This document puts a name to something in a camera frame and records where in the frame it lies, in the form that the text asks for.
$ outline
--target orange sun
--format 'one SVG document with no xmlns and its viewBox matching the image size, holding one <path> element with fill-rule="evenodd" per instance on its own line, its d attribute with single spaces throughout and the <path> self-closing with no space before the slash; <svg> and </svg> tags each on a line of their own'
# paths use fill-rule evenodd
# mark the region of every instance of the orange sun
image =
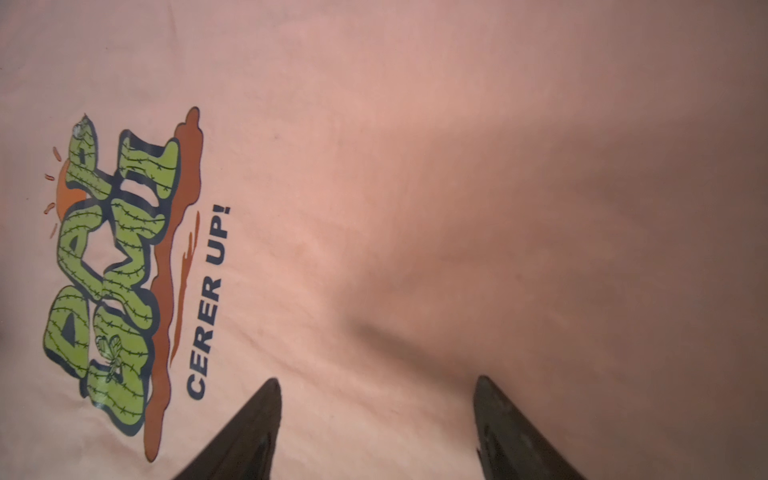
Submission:
<svg viewBox="0 0 768 480">
<path fill-rule="evenodd" d="M 53 147 L 53 155 L 56 156 L 56 160 L 61 161 L 61 155 L 58 154 L 58 150 L 56 150 L 56 147 Z M 67 169 L 69 168 L 69 159 L 67 159 L 64 164 L 61 166 L 61 170 L 58 172 L 58 184 L 56 185 L 56 203 L 54 204 L 48 204 L 48 206 L 45 208 L 44 214 L 48 215 L 48 212 L 56 208 L 56 214 L 58 215 L 59 221 L 64 221 L 64 215 L 67 213 L 67 210 L 69 210 L 69 207 L 76 204 L 79 201 L 85 200 L 85 192 L 83 190 L 77 190 L 74 188 L 67 187 Z M 54 181 L 56 180 L 51 175 L 46 174 L 45 175 L 46 180 Z M 53 238 L 53 236 L 56 234 L 56 227 L 58 227 L 58 223 L 53 226 L 53 231 L 51 232 L 51 236 L 49 238 Z"/>
</svg>

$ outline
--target butterfly drawing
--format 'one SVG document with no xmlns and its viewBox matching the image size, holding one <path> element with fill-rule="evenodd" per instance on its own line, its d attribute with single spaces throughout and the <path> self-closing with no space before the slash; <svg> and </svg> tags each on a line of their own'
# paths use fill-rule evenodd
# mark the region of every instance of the butterfly drawing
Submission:
<svg viewBox="0 0 768 480">
<path fill-rule="evenodd" d="M 118 375 L 122 375 L 123 361 L 120 358 L 120 354 L 123 351 L 123 344 L 120 341 L 120 336 L 113 335 L 109 341 L 107 341 L 106 336 L 97 336 L 96 348 L 98 349 L 101 356 L 103 356 L 109 362 L 107 383 L 109 383 L 112 379 L 117 379 Z"/>
</svg>

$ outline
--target brown paint streak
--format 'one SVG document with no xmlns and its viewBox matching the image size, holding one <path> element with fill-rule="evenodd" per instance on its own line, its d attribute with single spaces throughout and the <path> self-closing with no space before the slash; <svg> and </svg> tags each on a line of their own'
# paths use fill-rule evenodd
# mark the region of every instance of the brown paint streak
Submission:
<svg viewBox="0 0 768 480">
<path fill-rule="evenodd" d="M 176 331 L 174 332 L 174 349 L 170 352 L 170 362 L 174 361 L 176 351 L 179 350 L 179 338 L 181 338 L 181 326 L 184 323 L 184 297 L 187 294 L 187 278 L 192 267 L 194 252 L 197 250 L 197 234 L 200 232 L 200 212 L 194 222 L 194 241 L 190 233 L 190 242 L 187 252 L 181 257 L 181 286 L 179 287 L 179 313 L 176 315 Z"/>
<path fill-rule="evenodd" d="M 171 248 L 174 234 L 184 218 L 187 208 L 200 197 L 200 157 L 203 153 L 203 131 L 198 127 L 200 111 L 191 108 L 187 120 L 179 124 L 174 137 L 179 140 L 181 155 L 181 178 L 170 210 L 168 230 L 165 238 L 154 248 L 157 261 L 157 276 L 150 290 L 157 297 L 160 307 L 160 326 L 152 336 L 155 359 L 152 366 L 152 397 L 147 404 L 144 423 L 144 454 L 153 462 L 160 450 L 163 433 L 163 417 L 170 402 L 170 377 L 168 375 L 168 353 L 170 350 L 169 329 L 174 317 L 174 285 L 170 271 Z"/>
<path fill-rule="evenodd" d="M 61 157 L 58 156 L 56 147 L 54 147 L 53 153 L 56 155 L 56 158 L 61 161 Z M 64 215 L 67 213 L 67 210 L 69 210 L 69 207 L 88 198 L 83 190 L 67 187 L 68 168 L 69 159 L 67 159 L 61 166 L 61 171 L 58 174 L 58 184 L 56 185 L 56 214 L 58 215 L 58 219 L 62 222 L 64 221 Z"/>
</svg>

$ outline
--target letter c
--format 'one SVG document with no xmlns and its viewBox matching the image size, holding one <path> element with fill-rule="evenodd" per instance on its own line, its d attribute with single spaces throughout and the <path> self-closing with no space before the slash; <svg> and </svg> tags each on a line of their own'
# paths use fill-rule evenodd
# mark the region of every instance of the letter c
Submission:
<svg viewBox="0 0 768 480">
<path fill-rule="evenodd" d="M 200 391 L 196 391 L 192 388 L 192 384 L 194 383 L 194 373 L 190 375 L 190 378 L 187 379 L 187 393 L 190 394 L 190 397 L 192 397 L 195 400 L 200 400 L 203 398 L 203 395 L 205 395 L 205 380 L 200 379 Z"/>
</svg>

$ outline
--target logo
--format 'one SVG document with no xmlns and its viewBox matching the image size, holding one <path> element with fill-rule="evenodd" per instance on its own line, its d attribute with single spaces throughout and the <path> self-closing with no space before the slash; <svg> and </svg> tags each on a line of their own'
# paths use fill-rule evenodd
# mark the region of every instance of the logo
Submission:
<svg viewBox="0 0 768 480">
<path fill-rule="evenodd" d="M 200 227 L 198 212 L 175 277 L 174 235 L 187 208 L 200 196 L 199 119 L 200 111 L 192 108 L 164 146 L 123 131 L 117 168 L 110 175 L 98 168 L 96 129 L 84 115 L 72 129 L 56 202 L 45 210 L 48 214 L 55 208 L 61 221 L 56 259 L 70 283 L 51 303 L 43 335 L 45 355 L 74 377 L 82 397 L 106 412 L 125 435 L 136 435 L 144 427 L 150 462 L 157 457 L 170 403 L 168 366 L 178 348 L 187 275 Z M 54 155 L 61 161 L 55 148 Z M 148 188 L 151 195 L 135 193 L 133 183 Z M 105 223 L 125 258 L 97 272 L 83 258 L 89 234 Z"/>
</svg>

